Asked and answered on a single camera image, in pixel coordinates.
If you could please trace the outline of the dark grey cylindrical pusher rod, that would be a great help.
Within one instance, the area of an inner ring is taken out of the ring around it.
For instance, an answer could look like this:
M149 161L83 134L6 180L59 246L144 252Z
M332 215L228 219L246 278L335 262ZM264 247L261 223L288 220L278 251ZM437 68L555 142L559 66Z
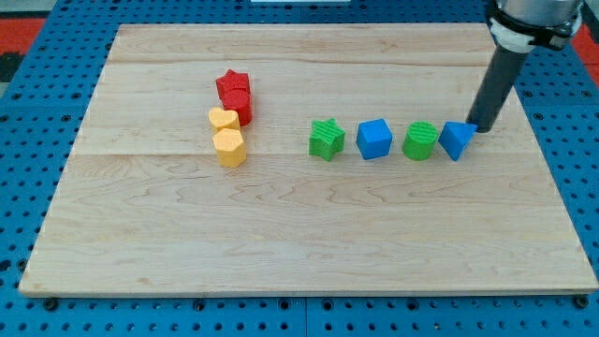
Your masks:
M476 126L477 133L488 133L493 128L527 56L527 52L496 46L466 118L468 124Z

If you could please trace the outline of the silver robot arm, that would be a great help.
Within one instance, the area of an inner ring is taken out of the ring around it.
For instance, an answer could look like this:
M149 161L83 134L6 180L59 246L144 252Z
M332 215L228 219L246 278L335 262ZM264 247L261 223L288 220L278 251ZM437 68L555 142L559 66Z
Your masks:
M560 51L582 24L582 0L490 0L489 32L496 44L466 118L478 133L493 128L528 54L537 47Z

